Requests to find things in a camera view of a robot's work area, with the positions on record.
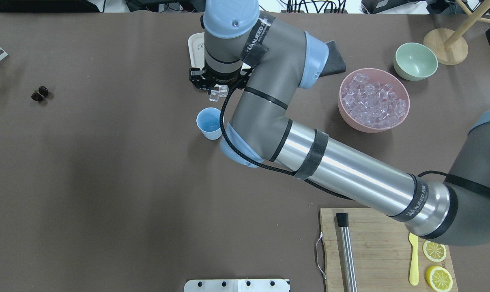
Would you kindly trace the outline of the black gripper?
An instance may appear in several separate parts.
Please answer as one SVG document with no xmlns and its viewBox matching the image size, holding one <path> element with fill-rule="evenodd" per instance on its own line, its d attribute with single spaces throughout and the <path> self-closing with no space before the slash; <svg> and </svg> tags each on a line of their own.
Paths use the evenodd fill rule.
<svg viewBox="0 0 490 292">
<path fill-rule="evenodd" d="M 200 90 L 210 91 L 216 86 L 225 85 L 229 88 L 244 89 L 249 81 L 252 69 L 239 69 L 231 73 L 217 72 L 210 67 L 190 68 L 189 80 Z"/>
</svg>

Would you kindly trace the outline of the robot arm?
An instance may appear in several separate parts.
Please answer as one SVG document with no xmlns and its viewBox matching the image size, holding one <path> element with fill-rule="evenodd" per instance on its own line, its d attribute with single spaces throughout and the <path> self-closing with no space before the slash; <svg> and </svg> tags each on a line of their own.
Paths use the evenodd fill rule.
<svg viewBox="0 0 490 292">
<path fill-rule="evenodd" d="M 248 167 L 280 173 L 356 201 L 402 222 L 410 233 L 444 245 L 490 243 L 490 110 L 471 128 L 443 182 L 428 182 L 286 116 L 295 91 L 345 72 L 335 41 L 260 11 L 256 0 L 208 0 L 202 72 L 193 83 L 243 90 L 220 150 Z"/>
</svg>

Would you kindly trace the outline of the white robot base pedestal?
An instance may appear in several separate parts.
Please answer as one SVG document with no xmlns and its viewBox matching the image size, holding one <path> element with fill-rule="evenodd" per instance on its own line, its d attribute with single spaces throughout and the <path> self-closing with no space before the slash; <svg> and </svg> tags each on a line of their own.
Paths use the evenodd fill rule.
<svg viewBox="0 0 490 292">
<path fill-rule="evenodd" d="M 184 292 L 290 292 L 288 279 L 192 279 Z"/>
</svg>

